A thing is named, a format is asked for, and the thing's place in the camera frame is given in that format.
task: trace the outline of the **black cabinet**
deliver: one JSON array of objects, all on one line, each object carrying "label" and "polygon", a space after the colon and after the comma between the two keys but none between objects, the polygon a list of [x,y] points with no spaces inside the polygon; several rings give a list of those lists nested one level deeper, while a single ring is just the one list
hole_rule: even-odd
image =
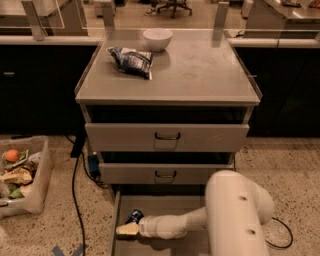
[{"label": "black cabinet", "polygon": [[1,45],[0,133],[78,134],[84,120],[74,88],[95,48]]},{"label": "black cabinet", "polygon": [[320,49],[236,48],[263,97],[251,136],[320,136]]}]

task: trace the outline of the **storage bin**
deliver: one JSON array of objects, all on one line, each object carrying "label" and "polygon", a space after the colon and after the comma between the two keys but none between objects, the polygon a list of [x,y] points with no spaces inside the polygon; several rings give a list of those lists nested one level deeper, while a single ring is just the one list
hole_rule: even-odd
[{"label": "storage bin", "polygon": [[0,219],[6,216],[13,216],[25,213],[39,214],[43,210],[44,200],[50,181],[53,162],[48,147],[48,137],[34,136],[23,139],[9,139],[0,141],[0,156],[9,149],[15,148],[19,151],[29,150],[29,155],[41,153],[40,162],[36,175],[32,182],[30,194],[19,199],[0,199]]}]

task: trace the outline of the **drawer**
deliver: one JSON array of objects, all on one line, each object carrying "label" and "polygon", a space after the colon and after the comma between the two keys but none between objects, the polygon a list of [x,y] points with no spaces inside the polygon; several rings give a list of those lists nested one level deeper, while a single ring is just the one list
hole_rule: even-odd
[{"label": "drawer", "polygon": [[189,231],[180,239],[161,240],[137,236],[137,239],[121,240],[115,234],[116,227],[123,225],[134,209],[148,215],[181,215],[205,205],[200,194],[159,195],[128,194],[118,191],[115,197],[112,227],[107,256],[210,256],[209,239],[206,230]]},{"label": "drawer", "polygon": [[99,164],[107,184],[206,184],[216,171],[212,165]]},{"label": "drawer", "polygon": [[93,151],[237,152],[246,124],[87,123]]}]

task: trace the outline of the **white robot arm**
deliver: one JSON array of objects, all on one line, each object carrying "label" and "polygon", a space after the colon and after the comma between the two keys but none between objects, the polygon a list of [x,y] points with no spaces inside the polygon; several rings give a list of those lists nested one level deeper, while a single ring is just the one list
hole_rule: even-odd
[{"label": "white robot arm", "polygon": [[[269,255],[261,225],[271,219],[274,203],[265,189],[239,173],[219,171],[210,177],[205,197],[205,207],[179,216],[146,216],[131,227],[141,236],[161,239],[207,229],[212,255]],[[125,234],[129,226],[118,227],[117,233]]]}]

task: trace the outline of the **bowl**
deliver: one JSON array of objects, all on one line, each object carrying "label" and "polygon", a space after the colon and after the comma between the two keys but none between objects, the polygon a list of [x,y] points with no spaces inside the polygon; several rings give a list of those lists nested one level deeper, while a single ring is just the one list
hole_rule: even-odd
[{"label": "bowl", "polygon": [[143,32],[143,37],[148,50],[161,52],[169,45],[172,31],[164,28],[151,28]]}]

